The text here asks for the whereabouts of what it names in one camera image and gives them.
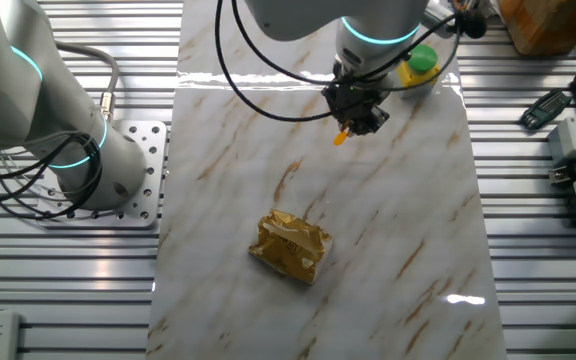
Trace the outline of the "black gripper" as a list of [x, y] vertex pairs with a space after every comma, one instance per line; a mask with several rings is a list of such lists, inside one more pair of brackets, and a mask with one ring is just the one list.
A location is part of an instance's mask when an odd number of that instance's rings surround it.
[[383, 101], [380, 91], [346, 84], [328, 85], [321, 94], [331, 114], [342, 119], [338, 122], [340, 131], [346, 131], [352, 120], [351, 131], [354, 135], [376, 133], [390, 118], [389, 113], [377, 107]]

